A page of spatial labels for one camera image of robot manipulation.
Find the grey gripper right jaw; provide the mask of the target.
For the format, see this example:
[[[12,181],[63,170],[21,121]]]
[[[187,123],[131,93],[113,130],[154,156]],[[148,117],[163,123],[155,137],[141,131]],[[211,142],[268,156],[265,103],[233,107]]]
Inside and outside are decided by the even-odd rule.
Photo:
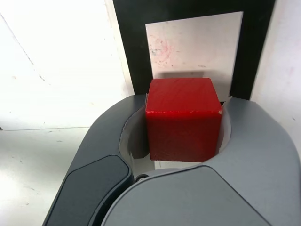
[[[301,164],[282,126],[258,104],[224,105],[225,146],[212,159],[161,169],[129,187],[104,226],[298,226]]]

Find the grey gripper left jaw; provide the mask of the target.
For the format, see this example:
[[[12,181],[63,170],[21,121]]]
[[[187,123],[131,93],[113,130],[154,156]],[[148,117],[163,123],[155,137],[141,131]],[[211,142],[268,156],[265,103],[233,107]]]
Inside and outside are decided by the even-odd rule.
[[[129,96],[89,128],[44,220],[46,226],[99,226],[135,183],[132,160],[149,154],[145,95]]]

